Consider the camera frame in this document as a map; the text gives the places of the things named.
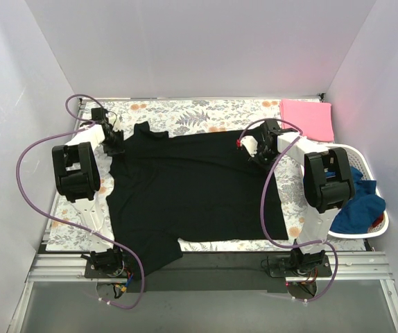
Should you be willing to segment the black t shirt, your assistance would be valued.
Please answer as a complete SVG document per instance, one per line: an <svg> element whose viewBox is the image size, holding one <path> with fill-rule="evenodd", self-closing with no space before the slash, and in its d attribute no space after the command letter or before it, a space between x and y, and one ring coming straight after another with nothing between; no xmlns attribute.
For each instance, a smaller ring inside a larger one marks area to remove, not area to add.
<svg viewBox="0 0 398 333"><path fill-rule="evenodd" d="M134 126L110 166L106 198L114 238L140 277L181 258L191 242L288 234L276 181L236 147L239 131L170 137Z"/></svg>

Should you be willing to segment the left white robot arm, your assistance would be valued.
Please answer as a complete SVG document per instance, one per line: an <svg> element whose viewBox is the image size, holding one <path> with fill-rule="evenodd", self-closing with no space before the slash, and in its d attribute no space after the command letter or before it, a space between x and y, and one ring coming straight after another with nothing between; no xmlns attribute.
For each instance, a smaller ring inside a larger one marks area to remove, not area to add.
<svg viewBox="0 0 398 333"><path fill-rule="evenodd" d="M82 131L64 145L52 148L53 170L58 193L76 209L81 225L88 228L89 256L86 260L92 269L108 277L119 277L125 270L121 250L95 235L113 239L105 215L102 212L98 192L101 175L94 151L102 146L103 152L112 157L123 152L123 131L110 122L103 107L91 110L91 119L81 124Z"/></svg>

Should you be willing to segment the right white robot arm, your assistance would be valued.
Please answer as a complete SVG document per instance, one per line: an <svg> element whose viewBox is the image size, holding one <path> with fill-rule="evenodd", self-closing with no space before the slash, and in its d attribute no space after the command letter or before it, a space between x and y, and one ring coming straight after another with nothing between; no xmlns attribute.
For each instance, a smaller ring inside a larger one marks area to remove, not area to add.
<svg viewBox="0 0 398 333"><path fill-rule="evenodd" d="M325 255L327 236L336 215L354 197L354 181L345 149L316 144L297 126L290 124L283 129L279 122L274 118L259 120L261 139L242 134L239 146L253 162L268 171L268 179L284 156L302 167L308 205L304 225L293 244L287 246L289 254L267 265L280 276L304 276L329 265Z"/></svg>

